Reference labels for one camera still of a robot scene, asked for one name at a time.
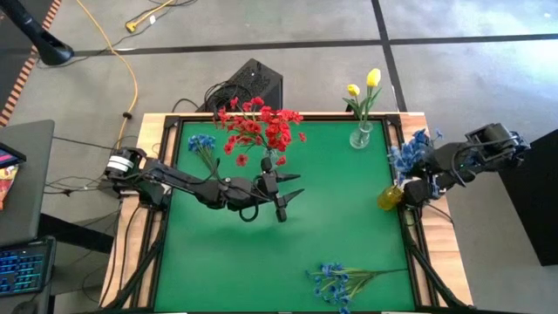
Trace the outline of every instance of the black speaker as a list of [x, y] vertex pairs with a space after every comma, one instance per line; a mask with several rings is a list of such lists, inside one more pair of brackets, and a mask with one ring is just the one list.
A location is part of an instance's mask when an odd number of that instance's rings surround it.
[[282, 75], [251, 58], [222, 87], [216, 88], [197, 112], [213, 113], [221, 106], [231, 111], [228, 101], [233, 97], [238, 97], [239, 104], [261, 97], [266, 106], [282, 109]]
[[558, 130], [531, 143], [523, 163], [500, 171], [542, 266], [558, 264]]

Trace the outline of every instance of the glass vase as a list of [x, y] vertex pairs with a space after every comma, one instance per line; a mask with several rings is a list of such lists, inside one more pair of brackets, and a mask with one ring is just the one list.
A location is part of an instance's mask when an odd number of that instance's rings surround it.
[[277, 161], [279, 160], [279, 153], [274, 148], [265, 147], [263, 148], [263, 158], [269, 157], [271, 159], [271, 169], [277, 168]]
[[349, 142], [356, 149], [363, 149], [370, 142], [370, 132], [372, 132], [372, 122], [360, 121], [358, 127], [350, 134]]
[[378, 207], [383, 210], [392, 210], [402, 198], [403, 190], [401, 190], [398, 186], [394, 185], [385, 188], [382, 194], [378, 195]]

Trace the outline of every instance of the floor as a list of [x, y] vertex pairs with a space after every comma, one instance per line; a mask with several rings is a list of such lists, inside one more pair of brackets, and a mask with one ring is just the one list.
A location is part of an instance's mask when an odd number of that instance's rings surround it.
[[[128, 18], [153, 5], [82, 2], [113, 42], [129, 35], [123, 27]], [[105, 48], [74, 0], [63, 0], [51, 32], [78, 56]], [[118, 47], [139, 84], [127, 135], [138, 133], [143, 113], [168, 112], [184, 97], [201, 103], [209, 86], [250, 58], [284, 76], [284, 106], [299, 111], [342, 111], [345, 86], [364, 85], [366, 73], [378, 67], [384, 91], [374, 109], [425, 112], [429, 127], [445, 134], [440, 144], [462, 141], [489, 122], [502, 122], [529, 141], [558, 126], [553, 0], [199, 0], [172, 9]], [[10, 124], [54, 119], [58, 137], [111, 147], [133, 95], [126, 68], [104, 55], [41, 67], [29, 76]], [[55, 140], [48, 180], [97, 177], [107, 153]], [[487, 310], [554, 313], [558, 266], [538, 264], [500, 177], [480, 175], [467, 188], [451, 190], [448, 200], [474, 303]], [[43, 211], [78, 222], [117, 207], [109, 195], [91, 192], [47, 195]], [[55, 312], [81, 311], [83, 300], [80, 291], [62, 295]]]

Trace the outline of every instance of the wooden table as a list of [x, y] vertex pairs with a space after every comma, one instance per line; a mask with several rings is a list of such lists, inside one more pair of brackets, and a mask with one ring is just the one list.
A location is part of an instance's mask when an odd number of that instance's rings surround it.
[[[211, 113], [149, 113], [144, 115], [141, 129], [139, 130], [139, 138], [137, 147], [143, 149], [149, 157], [158, 157], [160, 150], [160, 141], [163, 136], [164, 122], [167, 115], [181, 115], [181, 116], [203, 116], [210, 115]], [[320, 113], [320, 114], [350, 114], [350, 113]], [[426, 126], [426, 118], [423, 113], [377, 113], [377, 114], [399, 114], [401, 119], [401, 126], [404, 133], [405, 141], [411, 139], [412, 134]], [[176, 132], [175, 127], [169, 129], [168, 144], [164, 156], [164, 161], [167, 165], [170, 164], [170, 156], [174, 148], [174, 135]], [[390, 129], [390, 136], [393, 143], [397, 143], [395, 128]], [[447, 214], [450, 214], [445, 197], [440, 200], [433, 201], [432, 205], [442, 209]], [[114, 276], [112, 274], [112, 264], [115, 258], [114, 248], [112, 249], [111, 258], [109, 260], [108, 268], [105, 274], [105, 284], [103, 286], [103, 294], [106, 292], [105, 301], [101, 306], [109, 304], [116, 296], [120, 286], [120, 274], [123, 274], [123, 283], [126, 284], [128, 278], [135, 271], [138, 260], [140, 258], [140, 247], [146, 226], [147, 211], [141, 208], [134, 216], [133, 221], [130, 222], [133, 211], [138, 206], [137, 196], [127, 196], [122, 201], [122, 209], [119, 218], [119, 229], [116, 236], [116, 260], [114, 261]], [[159, 230], [160, 218], [155, 216], [153, 219], [153, 230], [150, 236], [151, 241]], [[123, 264], [124, 255], [124, 238], [126, 228], [131, 223], [126, 245], [126, 264]], [[455, 238], [455, 232], [452, 224], [441, 214], [434, 210], [425, 208], [422, 217], [422, 224], [425, 231], [425, 239], [428, 247], [428, 254], [430, 256], [433, 268], [438, 272], [440, 277], [444, 280], [446, 285], [453, 291], [455, 296], [466, 304], [472, 304], [471, 294], [467, 284], [465, 271], [461, 262], [461, 255], [459, 253], [459, 246]], [[419, 293], [423, 305], [430, 305], [428, 298], [428, 286], [424, 277], [424, 273], [419, 265], [415, 262], [416, 269], [418, 270], [418, 286]], [[139, 292], [139, 300], [137, 305], [139, 307], [148, 306], [149, 302], [149, 288], [153, 278], [153, 263], [147, 269], [141, 290]]]

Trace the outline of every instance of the black desk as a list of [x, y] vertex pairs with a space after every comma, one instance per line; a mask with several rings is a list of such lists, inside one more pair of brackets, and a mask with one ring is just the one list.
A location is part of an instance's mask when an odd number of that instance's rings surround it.
[[41, 213], [53, 133], [52, 120], [0, 129], [0, 142], [27, 156], [0, 211], [0, 245], [54, 236], [59, 242], [108, 254], [112, 236]]

